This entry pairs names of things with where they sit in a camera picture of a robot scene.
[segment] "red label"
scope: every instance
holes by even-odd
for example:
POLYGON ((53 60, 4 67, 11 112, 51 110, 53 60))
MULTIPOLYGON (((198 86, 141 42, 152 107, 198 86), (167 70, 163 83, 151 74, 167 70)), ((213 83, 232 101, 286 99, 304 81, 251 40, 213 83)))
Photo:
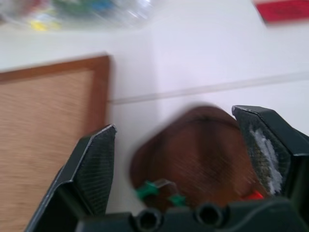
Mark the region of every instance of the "red label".
POLYGON ((256 4, 268 23, 309 18, 309 0, 285 0, 256 4))

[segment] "green piece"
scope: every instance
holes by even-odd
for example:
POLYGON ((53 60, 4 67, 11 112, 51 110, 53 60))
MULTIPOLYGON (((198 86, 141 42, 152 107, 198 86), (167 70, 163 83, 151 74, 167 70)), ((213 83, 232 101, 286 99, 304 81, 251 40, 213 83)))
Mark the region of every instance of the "green piece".
POLYGON ((158 195, 159 189, 154 183, 146 181, 142 187, 136 190, 136 193, 140 199, 143 199, 149 195, 158 195))
POLYGON ((173 203, 174 206, 185 206, 185 197, 179 194, 169 197, 169 201, 173 203))
POLYGON ((74 2, 67 0, 54 0, 54 4, 56 7, 70 15, 85 15, 90 13, 87 4, 83 0, 74 2))

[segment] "brown frame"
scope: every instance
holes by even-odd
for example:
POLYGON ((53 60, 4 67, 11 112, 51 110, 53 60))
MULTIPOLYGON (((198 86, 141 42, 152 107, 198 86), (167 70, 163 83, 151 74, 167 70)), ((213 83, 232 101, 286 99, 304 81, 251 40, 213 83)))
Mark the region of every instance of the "brown frame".
POLYGON ((88 134, 105 126, 110 62, 109 56, 99 56, 95 58, 43 65, 40 67, 20 69, 4 73, 0 72, 0 85, 12 81, 38 78, 44 75, 69 72, 79 69, 92 70, 93 82, 91 87, 91 97, 88 104, 86 123, 83 130, 84 134, 88 134))

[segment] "plastic bag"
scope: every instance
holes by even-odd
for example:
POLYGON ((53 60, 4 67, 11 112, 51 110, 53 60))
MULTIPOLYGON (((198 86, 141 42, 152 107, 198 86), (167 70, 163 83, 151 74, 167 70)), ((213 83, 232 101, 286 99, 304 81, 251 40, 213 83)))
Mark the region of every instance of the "plastic bag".
POLYGON ((128 27, 148 19, 154 0, 4 0, 6 21, 35 30, 128 27))

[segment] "corkboard surface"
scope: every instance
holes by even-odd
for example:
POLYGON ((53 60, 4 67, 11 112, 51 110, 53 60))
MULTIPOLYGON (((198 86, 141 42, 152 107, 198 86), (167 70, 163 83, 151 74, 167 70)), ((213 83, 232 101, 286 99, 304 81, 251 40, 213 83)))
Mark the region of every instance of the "corkboard surface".
POLYGON ((92 71, 0 85, 0 231, 22 231, 83 135, 92 71))

